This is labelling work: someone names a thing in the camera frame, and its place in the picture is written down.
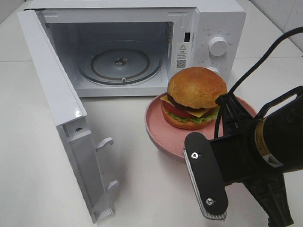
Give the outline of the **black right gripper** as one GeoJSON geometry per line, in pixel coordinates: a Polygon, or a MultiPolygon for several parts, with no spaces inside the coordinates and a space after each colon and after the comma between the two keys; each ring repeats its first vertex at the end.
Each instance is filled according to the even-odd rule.
{"type": "Polygon", "coordinates": [[[235,95],[217,99],[223,135],[209,140],[199,132],[185,138],[185,148],[205,157],[214,154],[224,186],[242,183],[268,214],[270,227],[293,224],[284,173],[295,170],[295,99],[286,93],[252,116],[235,95]]]}

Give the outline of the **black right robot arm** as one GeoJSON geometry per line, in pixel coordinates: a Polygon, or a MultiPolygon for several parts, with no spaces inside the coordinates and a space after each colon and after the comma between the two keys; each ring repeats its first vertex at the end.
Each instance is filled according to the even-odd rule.
{"type": "Polygon", "coordinates": [[[242,183],[268,214],[270,227],[293,224],[284,173],[303,168],[303,88],[265,104],[256,116],[233,95],[217,103],[223,108],[223,136],[208,140],[192,132],[183,150],[203,216],[224,219],[225,187],[242,183]]]}

